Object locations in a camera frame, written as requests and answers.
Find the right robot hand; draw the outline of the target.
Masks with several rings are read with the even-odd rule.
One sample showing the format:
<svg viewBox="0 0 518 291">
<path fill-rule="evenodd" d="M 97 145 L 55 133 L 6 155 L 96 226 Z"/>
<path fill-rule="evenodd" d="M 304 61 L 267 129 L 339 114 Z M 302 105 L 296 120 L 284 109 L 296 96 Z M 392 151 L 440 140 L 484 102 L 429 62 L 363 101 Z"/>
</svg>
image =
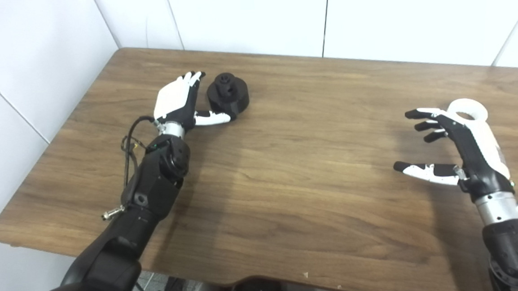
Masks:
<svg viewBox="0 0 518 291">
<path fill-rule="evenodd" d="M 498 192 L 514 194 L 511 173 L 487 123 L 489 112 L 483 104 L 460 98 L 452 101 L 446 110 L 417 108 L 404 115 L 421 120 L 415 130 L 430 130 L 425 142 L 450 138 L 463 162 L 457 166 L 397 161 L 394 170 L 431 183 L 459 186 L 473 201 Z"/>
</svg>

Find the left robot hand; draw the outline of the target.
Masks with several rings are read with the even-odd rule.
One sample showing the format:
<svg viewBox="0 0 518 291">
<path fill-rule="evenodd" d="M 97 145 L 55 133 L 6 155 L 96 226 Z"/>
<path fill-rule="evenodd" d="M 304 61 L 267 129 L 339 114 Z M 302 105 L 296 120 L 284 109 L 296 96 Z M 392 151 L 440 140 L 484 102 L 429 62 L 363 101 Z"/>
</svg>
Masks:
<svg viewBox="0 0 518 291">
<path fill-rule="evenodd" d="M 204 75 L 203 71 L 189 71 L 159 90 L 154 118 L 160 134 L 182 139 L 196 125 L 229 123 L 237 118 L 232 113 L 196 109 L 200 81 Z"/>
</svg>

